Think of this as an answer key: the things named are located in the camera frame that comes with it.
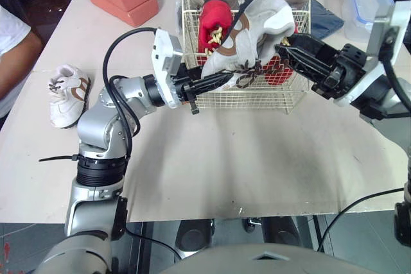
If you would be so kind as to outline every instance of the person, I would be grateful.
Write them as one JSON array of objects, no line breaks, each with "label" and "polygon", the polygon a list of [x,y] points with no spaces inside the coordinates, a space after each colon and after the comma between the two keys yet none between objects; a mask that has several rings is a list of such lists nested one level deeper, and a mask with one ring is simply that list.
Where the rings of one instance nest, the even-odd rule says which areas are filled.
[{"label": "person", "polygon": [[0,129],[42,47],[26,23],[0,6]]}]

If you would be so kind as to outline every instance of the shoe sole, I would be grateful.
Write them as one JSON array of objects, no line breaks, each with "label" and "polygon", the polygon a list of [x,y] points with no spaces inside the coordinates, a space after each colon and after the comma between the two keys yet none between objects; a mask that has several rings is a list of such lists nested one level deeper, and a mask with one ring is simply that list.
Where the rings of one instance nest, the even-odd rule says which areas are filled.
[{"label": "shoe sole", "polygon": [[76,125],[78,123],[78,120],[80,120],[81,116],[85,113],[85,110],[87,109],[87,99],[89,98],[90,86],[91,86],[91,81],[90,81],[90,78],[89,78],[89,83],[87,84],[87,88],[85,89],[84,106],[83,106],[82,113],[78,116],[77,120],[74,123],[70,124],[69,126],[63,127],[63,129],[72,128],[74,125]]},{"label": "shoe sole", "polygon": [[249,4],[253,2],[253,0],[244,0],[244,2],[240,5],[240,7],[238,8],[238,12],[236,13],[236,15],[234,16],[234,20],[231,23],[231,27],[229,28],[229,30],[227,31],[226,36],[224,37],[224,39],[221,41],[221,45],[224,44],[225,40],[227,40],[227,38],[230,36],[230,32],[232,31],[232,29],[234,28],[235,24],[237,24],[238,20],[240,19],[241,15],[244,13],[245,9],[249,6]]}]

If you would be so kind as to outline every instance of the blue cloth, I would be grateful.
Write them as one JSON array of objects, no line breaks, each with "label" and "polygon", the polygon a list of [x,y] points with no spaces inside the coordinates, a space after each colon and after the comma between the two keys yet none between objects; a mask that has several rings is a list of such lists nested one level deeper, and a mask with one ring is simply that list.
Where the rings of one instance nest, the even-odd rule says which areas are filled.
[{"label": "blue cloth", "polygon": [[311,35],[323,39],[336,32],[344,21],[325,9],[317,0],[311,0]]}]

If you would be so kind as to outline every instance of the person's arm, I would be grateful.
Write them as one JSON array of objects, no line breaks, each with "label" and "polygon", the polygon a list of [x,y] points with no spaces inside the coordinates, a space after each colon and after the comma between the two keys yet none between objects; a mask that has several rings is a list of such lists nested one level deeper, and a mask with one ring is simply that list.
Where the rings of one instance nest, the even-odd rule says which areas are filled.
[{"label": "person's arm", "polygon": [[0,59],[0,99],[3,99],[33,68],[42,51],[41,40],[31,31]]}]

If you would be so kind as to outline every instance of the white t-shirt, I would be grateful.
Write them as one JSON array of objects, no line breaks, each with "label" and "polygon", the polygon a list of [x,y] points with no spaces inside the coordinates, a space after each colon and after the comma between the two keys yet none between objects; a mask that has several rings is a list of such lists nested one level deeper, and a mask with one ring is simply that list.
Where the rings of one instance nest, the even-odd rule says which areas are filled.
[{"label": "white t-shirt", "polygon": [[[29,32],[30,27],[27,24],[0,6],[0,61],[1,55],[20,43]],[[26,79],[27,77],[16,85],[3,99],[0,99],[0,118],[4,117],[12,109]]]}]

